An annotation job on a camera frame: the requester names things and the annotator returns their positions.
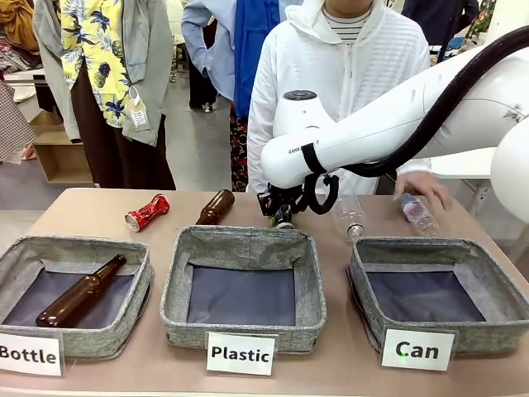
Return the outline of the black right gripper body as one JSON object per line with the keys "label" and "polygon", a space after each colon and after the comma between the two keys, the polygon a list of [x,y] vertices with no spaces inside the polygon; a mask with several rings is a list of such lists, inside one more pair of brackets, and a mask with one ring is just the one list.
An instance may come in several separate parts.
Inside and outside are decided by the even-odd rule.
{"label": "black right gripper body", "polygon": [[282,189],[268,184],[267,189],[256,195],[261,213],[273,217],[283,206],[293,209],[298,200],[298,186]]}

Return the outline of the person's left hand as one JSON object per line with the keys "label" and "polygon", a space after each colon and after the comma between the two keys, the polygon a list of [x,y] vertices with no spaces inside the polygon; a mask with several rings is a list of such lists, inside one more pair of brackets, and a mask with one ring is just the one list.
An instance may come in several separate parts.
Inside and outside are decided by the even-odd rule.
{"label": "person's left hand", "polygon": [[440,184],[431,173],[418,171],[399,175],[396,179],[394,199],[400,200],[407,191],[425,196],[430,204],[438,203],[446,211],[451,208],[452,197],[448,188]]}

